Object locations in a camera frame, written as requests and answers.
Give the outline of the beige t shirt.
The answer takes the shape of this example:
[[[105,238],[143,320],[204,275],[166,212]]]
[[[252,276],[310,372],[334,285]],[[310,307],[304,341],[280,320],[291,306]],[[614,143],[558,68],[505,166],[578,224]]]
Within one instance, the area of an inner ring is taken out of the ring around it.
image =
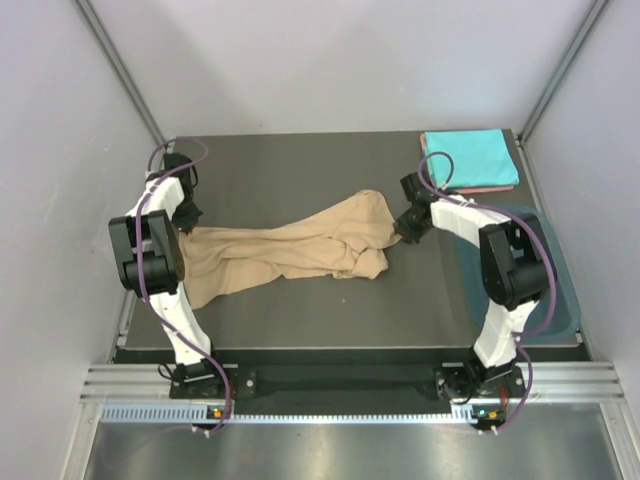
[[[196,227],[180,236],[186,293],[200,309],[270,283],[331,276],[376,279],[400,235],[385,197],[362,190],[310,217],[272,229]]]

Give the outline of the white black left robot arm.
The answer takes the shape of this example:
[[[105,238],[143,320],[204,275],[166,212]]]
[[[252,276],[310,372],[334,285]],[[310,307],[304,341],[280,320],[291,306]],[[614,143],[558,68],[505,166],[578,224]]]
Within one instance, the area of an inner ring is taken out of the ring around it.
[[[162,168],[149,172],[145,191],[126,215],[108,223],[121,284],[145,301],[174,350],[175,366],[161,364],[174,399],[221,398],[227,374],[210,362],[214,349],[198,324],[187,298],[186,265],[179,235],[189,233],[202,212],[193,201],[198,183],[193,162],[165,153]]]

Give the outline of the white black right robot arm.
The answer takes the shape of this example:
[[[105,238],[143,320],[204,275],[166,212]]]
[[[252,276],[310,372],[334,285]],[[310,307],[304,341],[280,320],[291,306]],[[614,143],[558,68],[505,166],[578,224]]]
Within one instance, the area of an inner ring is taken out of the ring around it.
[[[432,229],[455,235],[479,250],[489,298],[481,333],[464,363],[468,394],[492,394],[511,373],[517,341],[539,302],[555,285],[555,272],[536,218],[483,207],[462,196],[443,197],[409,174],[400,184],[410,207],[395,232],[417,244]]]

